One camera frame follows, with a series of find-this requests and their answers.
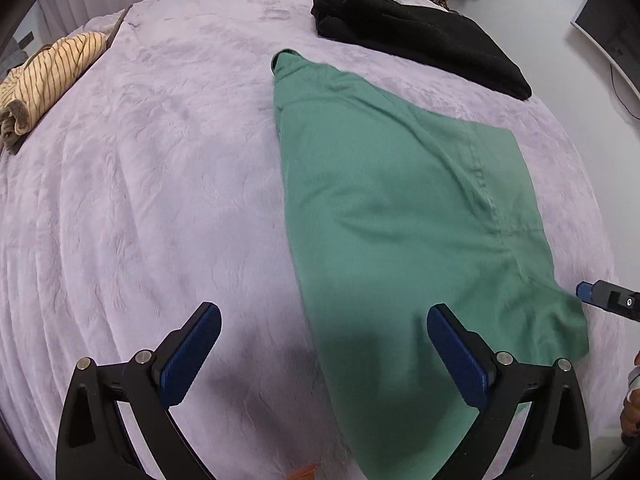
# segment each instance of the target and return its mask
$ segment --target blue rubber tip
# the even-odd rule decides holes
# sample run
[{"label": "blue rubber tip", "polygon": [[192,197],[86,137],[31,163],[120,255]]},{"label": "blue rubber tip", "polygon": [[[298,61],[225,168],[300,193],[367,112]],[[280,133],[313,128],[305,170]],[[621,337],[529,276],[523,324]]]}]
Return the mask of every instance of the blue rubber tip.
[{"label": "blue rubber tip", "polygon": [[198,318],[160,373],[158,397],[165,409],[180,404],[222,330],[220,310],[213,303]]},{"label": "blue rubber tip", "polygon": [[436,306],[427,314],[427,332],[466,404],[482,410],[489,401],[489,378]]},{"label": "blue rubber tip", "polygon": [[591,303],[591,291],[593,285],[588,282],[581,282],[575,287],[575,295],[578,296],[584,303]]}]

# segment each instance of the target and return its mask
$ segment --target metal screw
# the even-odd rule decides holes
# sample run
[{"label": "metal screw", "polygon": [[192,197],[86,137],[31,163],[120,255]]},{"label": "metal screw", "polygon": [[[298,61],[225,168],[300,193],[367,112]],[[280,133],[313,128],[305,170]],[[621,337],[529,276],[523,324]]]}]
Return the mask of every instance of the metal screw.
[{"label": "metal screw", "polygon": [[510,365],[513,363],[513,356],[509,352],[498,352],[495,357],[501,365]]},{"label": "metal screw", "polygon": [[567,359],[558,359],[558,367],[563,372],[568,372],[571,370],[571,363]]},{"label": "metal screw", "polygon": [[78,362],[76,363],[76,368],[78,368],[78,370],[86,370],[90,365],[91,365],[91,358],[83,357],[81,359],[78,359]]},{"label": "metal screw", "polygon": [[151,359],[152,353],[149,350],[141,350],[136,354],[136,362],[143,365],[148,363]]}]

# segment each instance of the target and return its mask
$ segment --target blue gripper pad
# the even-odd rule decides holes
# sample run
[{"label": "blue gripper pad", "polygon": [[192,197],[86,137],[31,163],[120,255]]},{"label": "blue gripper pad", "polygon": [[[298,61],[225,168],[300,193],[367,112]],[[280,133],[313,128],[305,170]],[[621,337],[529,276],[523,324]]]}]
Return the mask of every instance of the blue gripper pad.
[{"label": "blue gripper pad", "polygon": [[182,402],[221,330],[220,310],[213,303],[203,303],[160,344],[152,375],[165,409]]},{"label": "blue gripper pad", "polygon": [[593,285],[588,282],[580,282],[578,286],[575,288],[575,295],[580,298],[583,303],[591,304],[591,291],[593,290]]},{"label": "blue gripper pad", "polygon": [[429,309],[427,314],[429,338],[466,404],[482,410],[489,399],[490,378],[463,341],[465,333],[468,333],[467,330],[451,311],[444,307],[446,311],[441,309],[440,305]]}]

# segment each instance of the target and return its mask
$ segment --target black fleece fabric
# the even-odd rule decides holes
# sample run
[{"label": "black fleece fabric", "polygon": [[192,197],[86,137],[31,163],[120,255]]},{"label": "black fleece fabric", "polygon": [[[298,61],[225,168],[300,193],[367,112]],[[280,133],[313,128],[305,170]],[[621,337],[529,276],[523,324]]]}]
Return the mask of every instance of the black fleece fabric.
[{"label": "black fleece fabric", "polygon": [[314,0],[318,34],[435,66],[525,100],[531,87],[476,22],[394,0]]}]

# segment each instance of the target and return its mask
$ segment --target black cable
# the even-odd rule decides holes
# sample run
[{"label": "black cable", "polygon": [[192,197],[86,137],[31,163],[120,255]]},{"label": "black cable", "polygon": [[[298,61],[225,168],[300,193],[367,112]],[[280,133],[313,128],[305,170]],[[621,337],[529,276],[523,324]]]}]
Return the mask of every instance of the black cable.
[{"label": "black cable", "polygon": [[604,473],[606,473],[609,469],[611,469],[613,466],[615,466],[618,462],[620,462],[626,455],[626,453],[629,451],[629,448],[627,447],[625,449],[625,452],[623,454],[621,454],[619,457],[617,457],[613,462],[611,462],[608,466],[606,466],[606,468],[604,468],[602,471],[600,471],[596,476],[592,476],[591,480],[597,480],[598,478],[600,478],[602,475],[604,475]]},{"label": "black cable", "polygon": [[622,99],[620,99],[620,96],[618,95],[618,91],[616,90],[616,84],[613,82],[613,65],[611,63],[609,63],[609,69],[611,70],[611,86],[613,86],[613,91],[616,93],[616,97],[618,98],[618,101],[622,103],[623,107],[626,108],[626,111],[629,112],[630,116],[640,121],[640,117],[638,117],[637,115],[633,115],[631,113],[631,110],[629,110],[629,108],[622,102]]}]

